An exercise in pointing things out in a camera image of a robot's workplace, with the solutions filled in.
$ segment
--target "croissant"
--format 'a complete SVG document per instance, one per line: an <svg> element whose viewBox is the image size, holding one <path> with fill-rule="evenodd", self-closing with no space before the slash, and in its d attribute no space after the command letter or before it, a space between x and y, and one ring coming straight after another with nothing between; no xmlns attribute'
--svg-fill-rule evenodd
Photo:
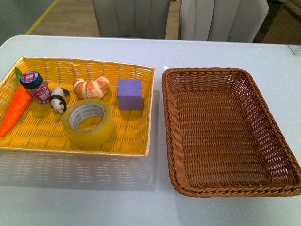
<svg viewBox="0 0 301 226"><path fill-rule="evenodd" d="M73 82L73 91L80 99L101 99L109 91L109 80L106 76L100 76L95 81L76 79Z"/></svg>

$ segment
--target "orange carrot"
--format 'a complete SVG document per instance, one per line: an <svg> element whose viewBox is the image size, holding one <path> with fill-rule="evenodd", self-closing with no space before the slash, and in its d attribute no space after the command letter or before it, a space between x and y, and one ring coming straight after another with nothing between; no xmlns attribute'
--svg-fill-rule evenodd
<svg viewBox="0 0 301 226"><path fill-rule="evenodd" d="M17 67L15 68L17 77L22 76L22 72ZM18 122L24 113L25 109L29 106L33 99L33 96L23 86L20 86L11 101L11 104L6 112L1 127L0 137L6 135Z"/></svg>

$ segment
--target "purple foam block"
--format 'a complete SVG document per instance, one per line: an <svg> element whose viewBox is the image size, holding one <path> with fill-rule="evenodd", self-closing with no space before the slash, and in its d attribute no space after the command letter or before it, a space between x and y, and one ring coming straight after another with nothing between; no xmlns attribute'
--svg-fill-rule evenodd
<svg viewBox="0 0 301 226"><path fill-rule="evenodd" d="M119 79L117 88L117 99L120 110L141 110L141 80Z"/></svg>

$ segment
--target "panda figurine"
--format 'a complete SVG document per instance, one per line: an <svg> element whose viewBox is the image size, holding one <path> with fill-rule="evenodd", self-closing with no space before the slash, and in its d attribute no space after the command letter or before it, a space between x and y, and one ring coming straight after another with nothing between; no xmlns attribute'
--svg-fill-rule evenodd
<svg viewBox="0 0 301 226"><path fill-rule="evenodd" d="M63 114L67 110L67 103L64 97L69 96L68 90L62 87L54 87L51 91L50 103L54 111Z"/></svg>

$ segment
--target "table surface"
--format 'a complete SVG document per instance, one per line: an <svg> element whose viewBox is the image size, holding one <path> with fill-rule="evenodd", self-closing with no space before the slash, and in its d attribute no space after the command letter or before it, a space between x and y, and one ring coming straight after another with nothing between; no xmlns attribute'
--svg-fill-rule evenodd
<svg viewBox="0 0 301 226"><path fill-rule="evenodd" d="M301 162L301 56L288 45L20 35L0 47L0 80L21 56L156 68L150 155L0 153L0 225L301 225L301 200L190 198L171 185L161 90L167 68L237 67L254 78Z"/></svg>

